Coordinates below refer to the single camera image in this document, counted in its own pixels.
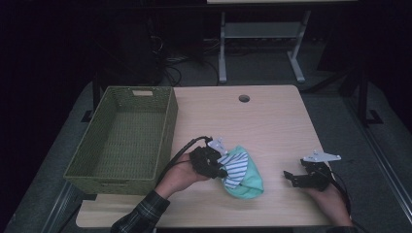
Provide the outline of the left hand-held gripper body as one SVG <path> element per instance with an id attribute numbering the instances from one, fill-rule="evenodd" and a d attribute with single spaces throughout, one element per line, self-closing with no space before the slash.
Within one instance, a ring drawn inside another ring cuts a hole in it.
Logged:
<path id="1" fill-rule="evenodd" d="M 223 168 L 219 162 L 222 155 L 219 151 L 213 149 L 209 144 L 213 141 L 212 138 L 205 137 L 205 147 L 196 147 L 189 153 L 189 159 L 193 170 L 204 177 L 212 178 L 213 168 Z"/>

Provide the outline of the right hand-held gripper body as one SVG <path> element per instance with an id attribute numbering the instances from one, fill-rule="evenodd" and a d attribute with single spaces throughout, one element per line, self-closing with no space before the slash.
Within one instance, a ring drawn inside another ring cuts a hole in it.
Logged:
<path id="1" fill-rule="evenodd" d="M 302 185 L 306 188 L 310 187 L 324 191 L 332 181 L 331 169 L 327 164 L 340 159 L 340 155 L 316 150 L 304 156 L 300 162 L 305 168 L 307 175 L 304 177 Z"/>

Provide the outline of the mint green baby garment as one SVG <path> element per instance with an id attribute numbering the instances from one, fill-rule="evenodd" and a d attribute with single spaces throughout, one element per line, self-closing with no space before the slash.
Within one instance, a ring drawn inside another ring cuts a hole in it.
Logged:
<path id="1" fill-rule="evenodd" d="M 219 162 L 227 172 L 222 183 L 228 194 L 238 199 L 254 199 L 264 192 L 258 168 L 243 147 L 237 146 L 230 150 Z"/>

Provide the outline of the person's left hand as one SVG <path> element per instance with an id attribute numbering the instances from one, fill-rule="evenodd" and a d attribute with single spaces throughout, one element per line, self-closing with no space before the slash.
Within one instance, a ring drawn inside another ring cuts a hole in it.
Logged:
<path id="1" fill-rule="evenodd" d="M 194 183 L 207 180 L 207 177 L 199 175 L 193 170 L 189 154 L 184 153 L 177 160 L 177 164 L 166 172 L 154 191 L 163 199 L 168 199 L 174 193 L 183 191 Z"/>

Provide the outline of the person's right hand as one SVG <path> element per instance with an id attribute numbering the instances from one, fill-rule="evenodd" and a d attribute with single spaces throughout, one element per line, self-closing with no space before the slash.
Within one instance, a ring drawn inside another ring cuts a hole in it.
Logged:
<path id="1" fill-rule="evenodd" d="M 335 186 L 330 184 L 324 191 L 314 188 L 304 188 L 303 191 L 316 202 L 334 226 L 353 226 L 345 202 Z"/>

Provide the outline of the green woven basket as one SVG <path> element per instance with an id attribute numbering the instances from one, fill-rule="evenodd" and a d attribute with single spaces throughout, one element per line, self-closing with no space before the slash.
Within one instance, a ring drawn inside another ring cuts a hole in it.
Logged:
<path id="1" fill-rule="evenodd" d="M 109 86 L 64 178 L 87 194 L 148 194 L 170 160 L 177 114 L 170 86 Z"/>

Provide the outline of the dark metal stand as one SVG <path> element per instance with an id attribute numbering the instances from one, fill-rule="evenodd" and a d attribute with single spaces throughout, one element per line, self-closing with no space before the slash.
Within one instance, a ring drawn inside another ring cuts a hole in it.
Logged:
<path id="1" fill-rule="evenodd" d="M 345 70 L 339 94 L 346 98 L 357 94 L 356 116 L 364 127 L 383 123 L 376 111 L 367 108 L 368 76 L 361 65 L 352 65 Z"/>

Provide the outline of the white metal stand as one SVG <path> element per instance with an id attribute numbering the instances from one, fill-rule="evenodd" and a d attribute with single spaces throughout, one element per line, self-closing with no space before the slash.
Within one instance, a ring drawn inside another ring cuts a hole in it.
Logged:
<path id="1" fill-rule="evenodd" d="M 287 56 L 292 66 L 294 76 L 298 83 L 305 83 L 305 77 L 297 61 L 307 24 L 311 16 L 310 11 L 305 11 L 301 21 L 287 22 L 227 22 L 225 12 L 221 13 L 220 50 L 218 56 L 219 83 L 227 82 L 225 62 L 226 39 L 295 39 L 292 50 Z"/>

